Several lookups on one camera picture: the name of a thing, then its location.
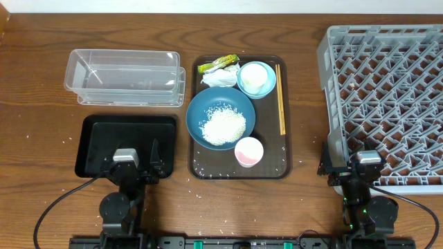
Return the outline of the pink cup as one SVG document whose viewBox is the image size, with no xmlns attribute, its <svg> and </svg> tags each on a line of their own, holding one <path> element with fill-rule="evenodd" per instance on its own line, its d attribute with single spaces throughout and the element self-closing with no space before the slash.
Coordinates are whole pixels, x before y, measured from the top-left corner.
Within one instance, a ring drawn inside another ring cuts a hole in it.
<svg viewBox="0 0 443 249">
<path fill-rule="evenodd" d="M 235 157 L 238 163 L 250 168 L 259 163 L 264 155 L 262 143 L 253 137 L 240 139 L 235 146 Z"/>
</svg>

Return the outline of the light blue saucer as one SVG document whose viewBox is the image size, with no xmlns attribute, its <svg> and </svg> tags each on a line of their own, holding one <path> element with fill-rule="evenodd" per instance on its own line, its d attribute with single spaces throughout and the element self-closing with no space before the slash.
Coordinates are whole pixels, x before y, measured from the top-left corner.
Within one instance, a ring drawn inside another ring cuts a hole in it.
<svg viewBox="0 0 443 249">
<path fill-rule="evenodd" d="M 266 77 L 265 77 L 266 80 L 264 81 L 264 84 L 259 88 L 259 90 L 256 93 L 249 93 L 246 90 L 246 84 L 242 80 L 242 73 L 250 65 L 260 65 L 262 68 L 264 68 L 266 70 Z M 237 74 L 237 85 L 238 85 L 239 89 L 243 93 L 245 93 L 248 97 L 250 97 L 251 99 L 264 98 L 266 95 L 268 95 L 270 92 L 272 92 L 272 90 L 275 87 L 275 84 L 276 84 L 275 71 L 268 64 L 265 64 L 264 62 L 257 62 L 257 61 L 248 62 L 245 65 L 240 67 L 240 70 Z"/>
</svg>

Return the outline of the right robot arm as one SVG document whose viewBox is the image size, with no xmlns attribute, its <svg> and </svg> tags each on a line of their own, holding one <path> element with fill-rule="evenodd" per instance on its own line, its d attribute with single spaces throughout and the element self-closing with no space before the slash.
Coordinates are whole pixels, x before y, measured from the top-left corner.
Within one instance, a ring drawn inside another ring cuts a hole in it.
<svg viewBox="0 0 443 249">
<path fill-rule="evenodd" d="M 381 176 L 386 159 L 369 144 L 356 152 L 342 167 L 334 167 L 329 148 L 322 146 L 317 174 L 328 176 L 327 184 L 343 192 L 343 222 L 349 232 L 330 242 L 330 248 L 387 248 L 386 236 L 395 231 L 398 203 L 370 193 Z"/>
</svg>

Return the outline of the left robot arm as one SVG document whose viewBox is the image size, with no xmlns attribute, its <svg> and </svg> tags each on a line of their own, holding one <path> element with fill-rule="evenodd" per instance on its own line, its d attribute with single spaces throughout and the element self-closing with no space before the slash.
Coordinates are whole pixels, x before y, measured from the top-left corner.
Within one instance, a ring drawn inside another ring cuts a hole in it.
<svg viewBox="0 0 443 249">
<path fill-rule="evenodd" d="M 99 249 L 106 248 L 156 248 L 156 239 L 140 229 L 145 202 L 145 186 L 159 182 L 164 166 L 155 139 L 146 165 L 140 162 L 134 148 L 118 148 L 110 161 L 102 164 L 100 172 L 119 187 L 100 202 L 102 232 Z"/>
</svg>

